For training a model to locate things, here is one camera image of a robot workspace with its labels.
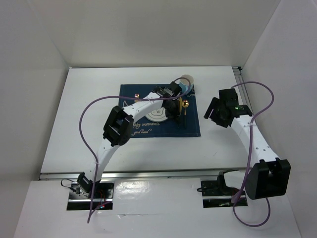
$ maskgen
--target navy blue placemat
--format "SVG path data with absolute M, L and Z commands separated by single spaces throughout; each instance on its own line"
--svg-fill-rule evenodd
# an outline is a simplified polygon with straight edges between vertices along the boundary
M 160 87 L 166 87 L 168 84 L 156 84 Z M 120 87 L 120 96 L 134 98 L 139 94 L 140 98 L 146 97 L 156 86 L 154 84 L 122 84 Z M 180 125 L 175 120 L 168 119 L 163 122 L 152 122 L 143 117 L 138 120 L 132 129 L 131 138 L 145 137 L 198 137 L 200 135 L 198 113 L 196 106 L 195 89 L 187 96 L 182 97 L 188 100 L 189 107 L 186 109 L 187 128 L 184 128 L 183 121 Z M 132 100 L 119 99 L 119 106 L 125 107 L 133 104 Z

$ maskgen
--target white wall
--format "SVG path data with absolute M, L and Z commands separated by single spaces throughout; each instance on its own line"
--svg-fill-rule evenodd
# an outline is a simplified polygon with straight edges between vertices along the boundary
M 78 67 L 244 65 L 280 0 L 29 0 Z
M 287 194 L 303 238 L 317 234 L 316 66 L 317 0 L 282 0 L 243 77 L 265 83 L 275 93 L 272 108 L 257 122 L 280 157 L 291 163 Z M 269 103 L 263 88 L 248 89 L 254 111 Z
M 0 1 L 0 236 L 13 237 L 68 71 L 25 0 Z

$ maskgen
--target white table surface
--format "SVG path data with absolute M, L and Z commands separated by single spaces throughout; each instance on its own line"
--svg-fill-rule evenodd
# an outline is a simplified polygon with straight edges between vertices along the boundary
M 203 208 L 198 178 L 118 180 L 113 210 L 67 211 L 69 189 L 59 181 L 30 184 L 15 238 L 300 238 L 287 196 L 269 198 L 271 217 L 262 227 L 239 223 L 232 208 Z M 264 199 L 237 207 L 239 217 L 258 224 L 267 216 Z
M 118 95 L 121 84 L 170 83 L 184 74 L 195 80 L 201 137 L 132 138 L 114 154 L 105 171 L 245 167 L 247 152 L 235 132 L 203 118 L 218 90 L 236 84 L 231 67 L 77 68 L 69 71 L 41 172 L 81 172 L 90 164 L 93 156 L 80 138 L 78 121 L 91 101 Z M 86 112 L 83 133 L 94 150 L 117 104 L 118 99 L 103 100 Z

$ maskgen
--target white cup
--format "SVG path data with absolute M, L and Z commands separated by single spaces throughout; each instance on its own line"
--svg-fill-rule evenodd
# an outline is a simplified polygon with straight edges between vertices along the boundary
M 182 77 L 187 78 L 190 81 L 190 90 L 188 89 L 189 87 L 189 83 L 186 79 L 181 78 L 179 81 L 179 86 L 182 88 L 183 93 L 186 93 L 186 91 L 189 90 L 189 92 L 193 89 L 194 86 L 194 78 L 190 75 L 182 75 Z

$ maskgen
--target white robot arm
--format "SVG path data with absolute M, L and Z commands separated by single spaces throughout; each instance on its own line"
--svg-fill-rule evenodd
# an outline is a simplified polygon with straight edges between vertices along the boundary
M 252 113 L 247 105 L 238 104 L 235 89 L 220 90 L 219 99 L 212 99 L 204 118 L 211 118 L 217 125 L 223 127 L 232 127 L 247 152 L 250 140 L 252 141 L 251 170 L 245 184 L 245 191 L 251 199 L 285 194 L 291 166 L 287 160 L 281 160 L 269 147 L 256 123 L 250 124 Z M 253 138 L 250 138 L 251 126 Z M 240 171 L 221 172 L 218 181 L 222 183 L 220 186 L 240 188 L 244 174 Z
M 96 182 L 99 183 L 102 174 L 109 163 L 111 157 L 120 146 L 128 142 L 131 136 L 133 124 L 146 114 L 161 107 L 165 108 L 168 118 L 176 119 L 179 116 L 178 99 L 166 100 L 178 96 L 182 92 L 181 88 L 175 82 L 171 82 L 168 87 L 156 87 L 153 92 L 143 99 L 130 106 L 120 108 L 116 106 L 110 112 L 110 115 L 104 125 L 104 134 L 101 145 L 97 151 L 98 171 Z M 96 162 L 92 162 L 89 167 L 78 177 L 78 184 L 87 193 L 90 194 L 93 186 L 96 172 Z
M 150 93 L 144 99 L 160 98 L 160 95 L 157 93 Z M 138 101 L 130 106 L 122 108 L 127 115 L 131 115 L 133 122 L 136 123 L 139 119 L 144 117 L 146 114 L 150 113 L 153 110 L 159 109 L 162 107 L 163 100 L 157 101 Z M 109 163 L 113 154 L 119 149 L 120 145 L 111 145 L 111 142 L 107 138 L 103 138 L 99 150 L 97 151 L 97 158 L 99 160 L 99 168 L 97 171 L 97 179 L 99 181 L 103 175 L 103 172 Z M 87 181 L 93 181 L 96 171 L 95 163 L 92 164 L 84 171 Z

